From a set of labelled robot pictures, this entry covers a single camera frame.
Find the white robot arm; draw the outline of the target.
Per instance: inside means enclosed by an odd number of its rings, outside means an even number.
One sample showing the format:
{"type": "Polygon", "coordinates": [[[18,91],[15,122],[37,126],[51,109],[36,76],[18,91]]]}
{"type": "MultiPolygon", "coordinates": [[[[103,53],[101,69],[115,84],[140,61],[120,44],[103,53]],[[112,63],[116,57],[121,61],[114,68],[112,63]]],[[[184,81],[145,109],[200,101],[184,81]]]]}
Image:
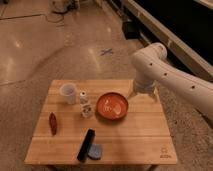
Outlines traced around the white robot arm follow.
{"type": "Polygon", "coordinates": [[[178,94],[213,121],[213,83],[176,69],[165,62],[167,49],[162,43],[152,43],[131,55],[136,70],[135,93],[151,94],[155,82],[178,94]]]}

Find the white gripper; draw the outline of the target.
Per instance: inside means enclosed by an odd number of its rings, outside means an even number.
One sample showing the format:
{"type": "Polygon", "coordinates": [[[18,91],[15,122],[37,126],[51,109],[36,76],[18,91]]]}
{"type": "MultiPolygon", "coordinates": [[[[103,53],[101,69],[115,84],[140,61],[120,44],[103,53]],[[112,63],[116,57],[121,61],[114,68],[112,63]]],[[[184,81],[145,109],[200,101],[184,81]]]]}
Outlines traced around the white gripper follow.
{"type": "Polygon", "coordinates": [[[150,79],[138,79],[135,78],[133,81],[133,89],[131,90],[127,96],[127,99],[131,99],[137,95],[137,93],[141,94],[150,94],[150,97],[157,102],[158,96],[155,90],[155,82],[150,79]]]}

